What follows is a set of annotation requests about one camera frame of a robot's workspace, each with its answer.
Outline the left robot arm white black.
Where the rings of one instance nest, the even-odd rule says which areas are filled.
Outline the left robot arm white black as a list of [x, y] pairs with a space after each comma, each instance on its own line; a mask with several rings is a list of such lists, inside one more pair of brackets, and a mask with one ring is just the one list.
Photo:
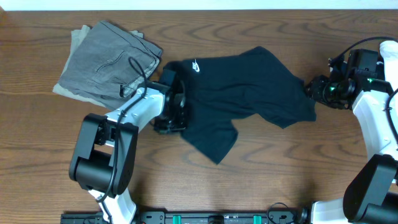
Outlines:
[[159, 134], [187, 127], [185, 85], [181, 81], [144, 82], [125, 104], [104, 116], [83, 119], [72, 155], [69, 176], [94, 196], [102, 213], [83, 223], [135, 223], [136, 204], [130, 183], [138, 134], [151, 124]]

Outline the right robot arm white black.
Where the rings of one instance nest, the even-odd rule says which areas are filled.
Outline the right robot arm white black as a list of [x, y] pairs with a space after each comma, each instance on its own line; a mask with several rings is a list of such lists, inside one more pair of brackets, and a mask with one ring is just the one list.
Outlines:
[[343, 198], [312, 204], [310, 223], [397, 223], [397, 75], [314, 78], [307, 95], [330, 108], [351, 110], [363, 135], [368, 161]]

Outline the black t-shirt white logo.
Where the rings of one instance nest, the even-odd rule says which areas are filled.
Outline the black t-shirt white logo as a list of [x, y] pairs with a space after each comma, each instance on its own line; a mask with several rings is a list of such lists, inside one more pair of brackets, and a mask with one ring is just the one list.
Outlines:
[[181, 137], [215, 164], [234, 146], [232, 121], [259, 114], [282, 129], [315, 121], [303, 80], [264, 47], [239, 55], [172, 61], [163, 67], [183, 82], [187, 128]]

